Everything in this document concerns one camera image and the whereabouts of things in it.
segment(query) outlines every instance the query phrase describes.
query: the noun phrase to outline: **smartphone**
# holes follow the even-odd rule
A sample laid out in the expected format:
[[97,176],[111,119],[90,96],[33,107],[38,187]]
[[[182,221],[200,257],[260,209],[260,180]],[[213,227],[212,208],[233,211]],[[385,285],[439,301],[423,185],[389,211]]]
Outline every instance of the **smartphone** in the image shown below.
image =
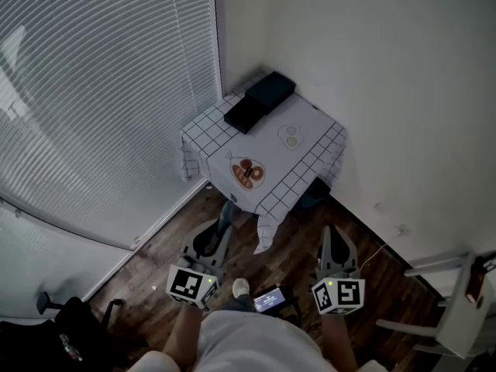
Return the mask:
[[286,299],[284,298],[281,289],[276,288],[259,296],[258,298],[255,298],[255,309],[258,313],[263,313],[285,301]]

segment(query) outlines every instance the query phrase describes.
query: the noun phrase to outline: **white tablecloth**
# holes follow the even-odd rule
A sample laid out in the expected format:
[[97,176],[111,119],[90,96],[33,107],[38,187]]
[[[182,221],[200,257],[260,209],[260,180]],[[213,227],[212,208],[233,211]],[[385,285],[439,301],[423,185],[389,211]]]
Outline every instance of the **white tablecloth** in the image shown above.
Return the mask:
[[347,131],[293,94],[246,135],[223,115],[259,75],[181,130],[181,174],[206,176],[243,211],[259,215],[259,246],[267,250],[277,227],[319,176],[332,187],[343,164]]

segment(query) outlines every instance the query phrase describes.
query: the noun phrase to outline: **floor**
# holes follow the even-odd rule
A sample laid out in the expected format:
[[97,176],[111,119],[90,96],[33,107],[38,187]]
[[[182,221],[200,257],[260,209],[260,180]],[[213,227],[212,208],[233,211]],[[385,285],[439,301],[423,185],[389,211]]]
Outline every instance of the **floor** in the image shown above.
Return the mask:
[[[96,315],[103,315],[113,298],[125,300],[125,305],[113,313],[112,333],[144,338],[150,348],[163,348],[177,315],[177,304],[165,294],[169,266],[177,259],[184,235],[217,217],[225,202],[215,188],[201,190],[93,297],[91,306]],[[210,309],[215,310],[231,295],[231,284],[237,277],[247,278],[255,293],[275,283],[287,284],[300,298],[303,329],[319,343],[319,315],[308,294],[308,276],[316,268],[320,231],[329,223],[354,241],[359,263],[378,250],[380,244],[331,198],[314,208],[293,208],[279,227],[274,245],[257,256],[253,255],[257,221],[250,214],[236,214],[225,279],[209,303]],[[431,370],[438,357],[415,352],[412,347],[418,338],[375,326],[378,318],[434,326],[442,314],[435,295],[415,278],[404,277],[403,269],[382,249],[362,269],[362,278],[367,280],[365,306],[346,317],[346,323],[359,364],[375,359],[388,370]],[[143,351],[129,356],[136,359]]]

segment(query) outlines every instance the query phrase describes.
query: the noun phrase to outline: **white shirt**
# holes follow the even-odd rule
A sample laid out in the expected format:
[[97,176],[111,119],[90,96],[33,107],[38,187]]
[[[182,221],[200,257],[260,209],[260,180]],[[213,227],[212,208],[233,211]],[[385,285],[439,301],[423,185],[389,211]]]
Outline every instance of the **white shirt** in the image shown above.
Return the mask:
[[[218,311],[201,324],[194,372],[336,372],[315,342],[289,322],[267,315]],[[360,372],[385,372],[375,361]],[[129,372],[180,372],[167,354],[150,351]]]

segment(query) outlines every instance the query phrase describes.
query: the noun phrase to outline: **sneaker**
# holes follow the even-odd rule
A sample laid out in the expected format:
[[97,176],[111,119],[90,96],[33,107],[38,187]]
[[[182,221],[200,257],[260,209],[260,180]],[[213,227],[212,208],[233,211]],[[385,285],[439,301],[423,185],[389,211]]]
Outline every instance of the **sneaker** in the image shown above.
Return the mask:
[[241,295],[250,294],[250,284],[246,278],[237,278],[232,283],[232,294],[235,298],[239,298]]

